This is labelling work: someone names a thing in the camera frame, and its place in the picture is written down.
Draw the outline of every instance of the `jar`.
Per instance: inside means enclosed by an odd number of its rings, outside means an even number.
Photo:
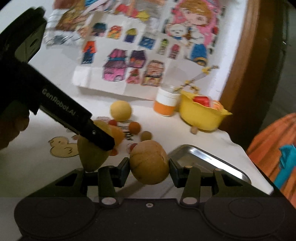
[[[154,101],[154,111],[163,116],[172,116],[179,102],[180,92],[175,91],[175,86],[161,84]]]

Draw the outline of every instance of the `yellow plastic basket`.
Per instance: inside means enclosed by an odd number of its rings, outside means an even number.
[[[196,94],[181,91],[180,116],[188,124],[196,126],[204,131],[214,131],[219,127],[222,120],[227,115],[232,115],[225,110],[222,105],[220,110],[203,106],[200,103],[193,102]]]

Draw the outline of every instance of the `metal tray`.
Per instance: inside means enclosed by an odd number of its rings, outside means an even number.
[[[182,167],[196,166],[202,172],[213,172],[215,168],[220,168],[251,184],[251,180],[244,172],[196,146],[181,145],[169,153],[168,156],[173,161],[177,161]]]

